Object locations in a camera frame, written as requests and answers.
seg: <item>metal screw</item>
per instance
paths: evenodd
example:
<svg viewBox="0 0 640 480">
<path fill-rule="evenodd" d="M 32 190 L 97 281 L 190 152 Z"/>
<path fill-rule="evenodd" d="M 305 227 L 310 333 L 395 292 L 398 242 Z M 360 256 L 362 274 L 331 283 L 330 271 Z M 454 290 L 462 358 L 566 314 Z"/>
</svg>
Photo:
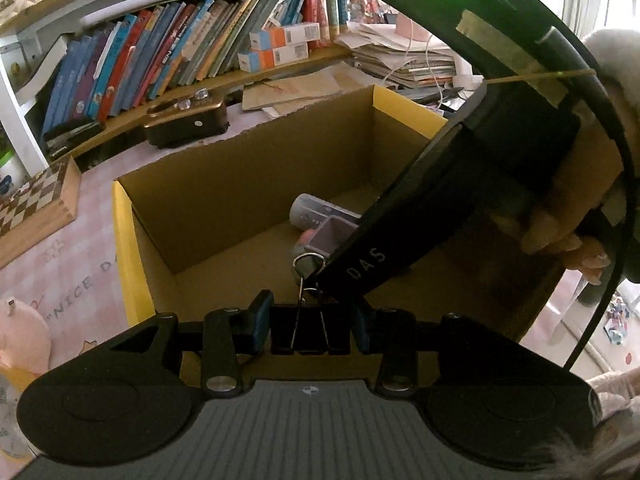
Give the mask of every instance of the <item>metal screw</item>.
<svg viewBox="0 0 640 480">
<path fill-rule="evenodd" d="M 233 378 L 227 375 L 217 375 L 215 377 L 210 377 L 206 382 L 207 388 L 212 392 L 230 392 L 236 386 L 238 386 L 238 382 Z"/>
<path fill-rule="evenodd" d="M 413 385 L 410 379 L 403 375 L 394 375 L 388 380 L 382 381 L 382 387 L 390 392 L 405 392 Z"/>
<path fill-rule="evenodd" d="M 209 97 L 209 91 L 207 91 L 206 88 L 201 88 L 193 95 L 193 98 L 196 99 L 196 101 L 207 97 Z"/>
</svg>

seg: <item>small box with barcode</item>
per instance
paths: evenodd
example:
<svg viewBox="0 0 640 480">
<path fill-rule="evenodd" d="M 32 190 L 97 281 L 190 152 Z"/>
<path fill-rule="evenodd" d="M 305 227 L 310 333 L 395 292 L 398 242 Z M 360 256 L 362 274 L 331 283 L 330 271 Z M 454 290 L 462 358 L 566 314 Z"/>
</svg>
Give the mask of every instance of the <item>small box with barcode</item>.
<svg viewBox="0 0 640 480">
<path fill-rule="evenodd" d="M 320 39 L 318 23 L 298 23 L 249 33 L 252 50 L 271 50 L 290 44 L 306 43 Z"/>
<path fill-rule="evenodd" d="M 287 45 L 273 50 L 250 50 L 238 54 L 240 70 L 245 72 L 260 72 L 274 66 L 292 63 L 309 57 L 309 49 L 306 43 Z"/>
</svg>

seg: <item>plush animal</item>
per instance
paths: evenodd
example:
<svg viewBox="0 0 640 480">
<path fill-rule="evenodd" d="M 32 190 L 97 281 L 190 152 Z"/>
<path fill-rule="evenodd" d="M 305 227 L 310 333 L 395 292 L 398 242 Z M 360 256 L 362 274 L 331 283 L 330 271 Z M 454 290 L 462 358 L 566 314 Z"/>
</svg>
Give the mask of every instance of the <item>plush animal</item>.
<svg viewBox="0 0 640 480">
<path fill-rule="evenodd" d="M 49 370 L 49 327 L 31 306 L 15 298 L 0 300 L 0 372 L 26 370 L 41 375 Z"/>
</svg>

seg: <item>yellow box edge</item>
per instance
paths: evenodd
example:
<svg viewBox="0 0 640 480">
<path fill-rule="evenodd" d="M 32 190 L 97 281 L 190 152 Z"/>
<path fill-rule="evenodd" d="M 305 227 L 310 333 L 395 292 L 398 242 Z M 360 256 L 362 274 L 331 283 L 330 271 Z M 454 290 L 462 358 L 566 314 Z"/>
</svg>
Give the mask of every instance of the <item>yellow box edge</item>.
<svg viewBox="0 0 640 480">
<path fill-rule="evenodd" d="M 156 314 L 151 292 L 146 284 L 145 269 L 140 258 L 131 199 L 118 181 L 111 189 L 113 198 L 113 231 L 122 299 L 129 326 Z"/>
<path fill-rule="evenodd" d="M 373 87 L 373 107 L 427 139 L 433 139 L 447 123 L 447 120 L 437 113 L 382 86 Z"/>
</svg>

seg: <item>barcode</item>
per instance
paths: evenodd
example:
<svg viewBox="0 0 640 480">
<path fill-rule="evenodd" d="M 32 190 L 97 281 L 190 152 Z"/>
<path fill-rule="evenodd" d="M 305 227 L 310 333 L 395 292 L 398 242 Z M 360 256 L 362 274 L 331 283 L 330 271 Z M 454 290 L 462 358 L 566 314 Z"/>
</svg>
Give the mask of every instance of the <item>barcode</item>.
<svg viewBox="0 0 640 480">
<path fill-rule="evenodd" d="M 319 40 L 320 31 L 315 27 L 305 27 L 305 39 L 307 41 Z"/>
</svg>

